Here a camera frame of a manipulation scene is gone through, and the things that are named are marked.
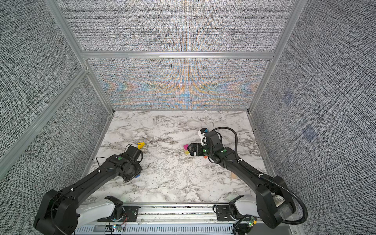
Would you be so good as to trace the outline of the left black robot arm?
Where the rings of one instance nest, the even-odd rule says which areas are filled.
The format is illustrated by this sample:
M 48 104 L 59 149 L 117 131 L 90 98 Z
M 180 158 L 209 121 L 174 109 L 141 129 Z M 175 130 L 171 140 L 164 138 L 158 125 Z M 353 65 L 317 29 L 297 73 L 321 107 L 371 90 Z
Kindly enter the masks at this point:
M 142 172 L 144 153 L 135 146 L 119 155 L 112 155 L 78 182 L 50 190 L 42 198 L 33 227 L 44 235 L 71 235 L 83 221 L 78 212 L 81 204 L 108 181 L 122 177 L 125 183 Z

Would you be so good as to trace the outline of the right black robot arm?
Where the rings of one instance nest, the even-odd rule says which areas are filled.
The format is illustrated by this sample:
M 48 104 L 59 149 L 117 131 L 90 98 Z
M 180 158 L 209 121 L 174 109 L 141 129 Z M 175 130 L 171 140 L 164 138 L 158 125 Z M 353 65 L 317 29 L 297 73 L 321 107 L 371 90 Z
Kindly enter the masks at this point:
M 296 197 L 287 188 L 280 177 L 271 177 L 245 162 L 238 154 L 238 135 L 235 130 L 228 128 L 235 136 L 234 148 L 224 147 L 223 138 L 218 128 L 209 131 L 202 128 L 198 133 L 200 142 L 184 146 L 184 150 L 192 156 L 207 157 L 239 177 L 255 193 L 255 216 L 260 218 L 269 228 L 276 228 L 281 223 L 295 224 L 289 217 L 296 212 L 294 201 Z

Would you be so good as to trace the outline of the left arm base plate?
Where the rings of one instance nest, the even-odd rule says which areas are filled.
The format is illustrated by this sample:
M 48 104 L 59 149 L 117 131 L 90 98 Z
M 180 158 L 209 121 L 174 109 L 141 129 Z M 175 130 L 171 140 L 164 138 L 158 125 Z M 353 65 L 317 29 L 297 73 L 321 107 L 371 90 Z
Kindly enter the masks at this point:
M 138 212 L 139 206 L 118 206 L 110 216 L 98 219 L 97 222 L 136 222 Z

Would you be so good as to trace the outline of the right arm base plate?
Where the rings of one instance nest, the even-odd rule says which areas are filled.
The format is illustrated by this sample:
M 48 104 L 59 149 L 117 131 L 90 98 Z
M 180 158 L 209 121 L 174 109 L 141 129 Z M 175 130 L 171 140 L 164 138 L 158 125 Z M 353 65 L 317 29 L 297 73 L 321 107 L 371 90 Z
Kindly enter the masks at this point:
M 241 218 L 245 217 L 246 220 L 253 218 L 258 218 L 254 215 L 242 215 L 236 209 L 234 205 L 217 205 L 212 207 L 213 212 L 216 215 L 218 221 L 239 221 Z

